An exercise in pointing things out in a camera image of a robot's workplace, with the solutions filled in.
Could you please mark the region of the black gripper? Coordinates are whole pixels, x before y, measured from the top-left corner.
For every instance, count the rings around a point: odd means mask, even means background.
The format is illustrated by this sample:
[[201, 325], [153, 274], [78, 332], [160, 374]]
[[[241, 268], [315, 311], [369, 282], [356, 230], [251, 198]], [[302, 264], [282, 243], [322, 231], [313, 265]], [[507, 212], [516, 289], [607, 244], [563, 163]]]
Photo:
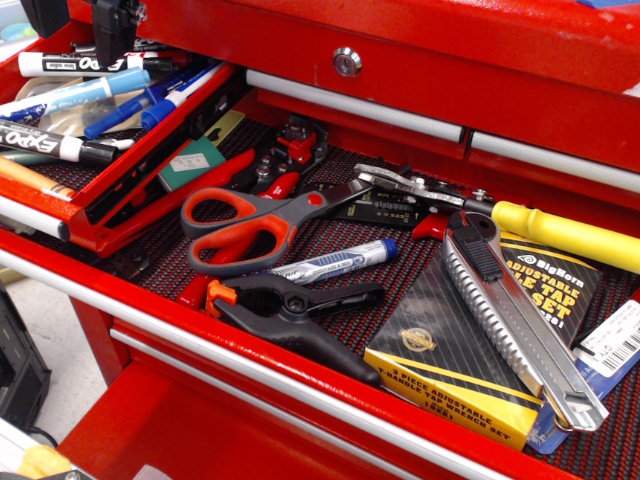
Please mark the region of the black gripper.
[[96, 56], [109, 67], [133, 49], [138, 25], [146, 19], [146, 5], [138, 0], [90, 1]]

